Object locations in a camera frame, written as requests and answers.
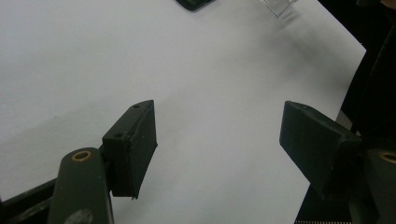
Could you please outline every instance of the white table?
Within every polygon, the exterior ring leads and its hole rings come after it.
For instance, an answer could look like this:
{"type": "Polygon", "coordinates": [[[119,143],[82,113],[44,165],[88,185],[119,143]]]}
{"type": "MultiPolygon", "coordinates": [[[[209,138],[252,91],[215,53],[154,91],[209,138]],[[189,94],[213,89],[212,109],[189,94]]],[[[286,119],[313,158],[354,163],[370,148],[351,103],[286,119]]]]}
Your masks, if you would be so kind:
{"type": "Polygon", "coordinates": [[[335,119],[364,48],[317,1],[275,19],[256,0],[0,3],[0,194],[153,99],[159,146],[116,223],[292,223],[308,182],[278,143],[283,104],[335,119]]]}

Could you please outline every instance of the clear plastic container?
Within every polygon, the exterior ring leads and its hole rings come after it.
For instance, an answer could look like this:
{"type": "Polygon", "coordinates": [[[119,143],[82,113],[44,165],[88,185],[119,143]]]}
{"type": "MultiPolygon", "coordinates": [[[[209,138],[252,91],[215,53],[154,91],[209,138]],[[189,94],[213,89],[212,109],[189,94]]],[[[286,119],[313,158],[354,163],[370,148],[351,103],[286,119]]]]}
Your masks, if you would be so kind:
{"type": "Polygon", "coordinates": [[[288,7],[297,0],[259,0],[276,18],[280,17],[288,7]]]}

